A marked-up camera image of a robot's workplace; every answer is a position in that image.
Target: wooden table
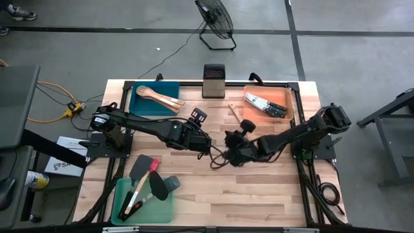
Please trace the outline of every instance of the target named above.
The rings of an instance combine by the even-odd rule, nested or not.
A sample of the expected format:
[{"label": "wooden table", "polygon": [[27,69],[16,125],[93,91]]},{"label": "wooden table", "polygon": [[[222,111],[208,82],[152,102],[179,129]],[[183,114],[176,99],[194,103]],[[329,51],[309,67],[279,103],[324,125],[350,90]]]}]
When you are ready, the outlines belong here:
[{"label": "wooden table", "polygon": [[[118,102],[119,105],[124,81],[108,80],[102,105],[111,102]],[[316,83],[299,82],[299,86],[305,118],[308,119],[321,107]],[[242,87],[227,87],[225,99],[203,99],[201,87],[181,87],[180,99],[185,100],[186,104],[179,116],[188,118],[195,107],[202,109],[208,115],[202,125],[203,130],[212,137],[213,144],[224,149],[224,131],[239,129],[239,123],[228,104],[234,104],[243,115],[242,96]],[[258,136],[281,133],[290,127],[288,124],[265,125],[258,122],[255,124],[257,127],[254,133]],[[229,164],[213,171],[209,167],[209,156],[197,160],[198,153],[167,148],[158,138],[136,132],[124,177],[128,177],[132,165],[140,154],[160,159],[159,174],[176,175],[181,181],[181,187],[175,191],[175,217],[168,225],[235,227],[306,225],[298,168],[291,157],[290,146],[287,146],[278,161],[272,164],[249,162],[237,168]],[[81,219],[101,194],[107,164],[108,159],[96,159],[86,168],[74,221]],[[340,190],[338,177],[330,164],[325,161],[315,161],[315,168],[322,182],[333,183]],[[309,197],[312,216],[317,221],[314,199],[310,194]],[[113,194],[108,198],[105,219],[111,213],[112,201]],[[342,221],[347,221],[336,207],[332,207],[332,210]]]}]

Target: electric fan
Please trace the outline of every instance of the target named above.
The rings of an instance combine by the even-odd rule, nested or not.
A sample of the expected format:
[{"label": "electric fan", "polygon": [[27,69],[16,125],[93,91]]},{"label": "electric fan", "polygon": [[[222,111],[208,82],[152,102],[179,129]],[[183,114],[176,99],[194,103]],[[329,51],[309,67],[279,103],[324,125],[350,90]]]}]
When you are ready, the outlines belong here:
[{"label": "electric fan", "polygon": [[[210,50],[231,50],[236,48],[233,39],[233,23],[228,15],[228,12],[220,0],[196,0],[195,4],[199,8],[201,16],[206,24],[200,32],[200,39],[204,42]],[[202,38],[202,34],[206,31],[207,25],[211,30],[221,39],[231,39],[234,47],[214,49]]]}]

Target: orange tray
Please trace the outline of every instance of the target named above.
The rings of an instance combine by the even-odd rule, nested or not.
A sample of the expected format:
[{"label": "orange tray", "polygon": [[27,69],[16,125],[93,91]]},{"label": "orange tray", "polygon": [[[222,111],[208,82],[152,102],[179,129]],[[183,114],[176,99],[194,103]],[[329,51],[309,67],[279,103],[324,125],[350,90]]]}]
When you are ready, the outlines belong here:
[{"label": "orange tray", "polygon": [[[254,94],[260,98],[286,107],[286,117],[274,118],[267,113],[260,111],[245,100],[244,94],[246,93]],[[247,85],[245,86],[243,93],[243,100],[243,119],[249,119],[255,124],[260,122],[289,123],[290,120],[293,119],[292,92],[290,89],[284,87],[258,87]]]}]

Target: gray floor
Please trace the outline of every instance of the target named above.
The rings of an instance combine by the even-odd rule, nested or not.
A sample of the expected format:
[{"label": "gray floor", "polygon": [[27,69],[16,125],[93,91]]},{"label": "gray floor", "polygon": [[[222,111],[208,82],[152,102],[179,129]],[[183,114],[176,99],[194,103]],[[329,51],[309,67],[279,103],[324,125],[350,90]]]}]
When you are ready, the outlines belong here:
[{"label": "gray floor", "polygon": [[[16,1],[39,14],[34,22],[14,23],[0,14],[0,24],[67,27],[197,28],[201,17],[192,0],[156,1]],[[236,29],[289,29],[282,0],[223,0]],[[413,31],[414,1],[291,0],[298,30]],[[11,65],[38,63],[40,80],[58,83],[79,99],[100,94],[110,78],[137,78],[181,46],[188,34],[86,34],[12,32],[0,38],[0,58]],[[213,35],[214,45],[224,45]],[[233,52],[210,52],[196,36],[187,47],[145,76],[202,78],[205,63],[226,64],[228,79],[246,79],[250,72],[265,80],[298,80],[290,36],[236,34]],[[335,102],[353,121],[336,147],[337,167],[347,217],[359,227],[413,231],[414,186],[379,190],[376,184],[392,177],[374,125],[356,121],[414,86],[414,38],[317,37],[298,38],[308,81],[316,81],[323,104]],[[99,103],[88,104],[92,112]],[[36,92],[30,116],[52,119],[64,107]],[[86,128],[88,122],[77,119]],[[27,127],[56,140],[84,138],[68,120]],[[43,216],[39,225],[64,222],[76,188],[46,192],[35,205]],[[56,209],[55,203],[64,205]]]}]

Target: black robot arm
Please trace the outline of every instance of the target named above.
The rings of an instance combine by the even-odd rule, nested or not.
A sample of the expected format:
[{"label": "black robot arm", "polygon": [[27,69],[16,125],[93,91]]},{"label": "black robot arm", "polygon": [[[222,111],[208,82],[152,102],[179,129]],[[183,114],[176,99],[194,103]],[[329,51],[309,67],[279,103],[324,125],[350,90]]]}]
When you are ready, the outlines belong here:
[{"label": "black robot arm", "polygon": [[328,133],[342,133],[347,131],[350,125],[351,121],[342,107],[333,103],[321,108],[304,124],[278,135],[265,135],[252,141],[247,141],[244,136],[246,128],[251,128],[254,124],[244,120],[241,124],[243,133],[226,132],[226,158],[234,166],[241,166],[248,161],[268,162],[271,156],[281,152],[287,144],[294,141],[300,142],[301,149],[311,151],[318,147],[319,141]]},{"label": "black robot arm", "polygon": [[208,153],[212,140],[207,133],[201,131],[201,123],[206,117],[207,114],[195,108],[188,120],[183,119],[186,122],[174,120],[178,119],[175,117],[150,120],[123,112],[116,108],[116,103],[112,103],[96,110],[91,127],[105,134],[107,144],[114,149],[124,145],[125,134],[120,130],[124,127],[154,135],[169,148]]}]

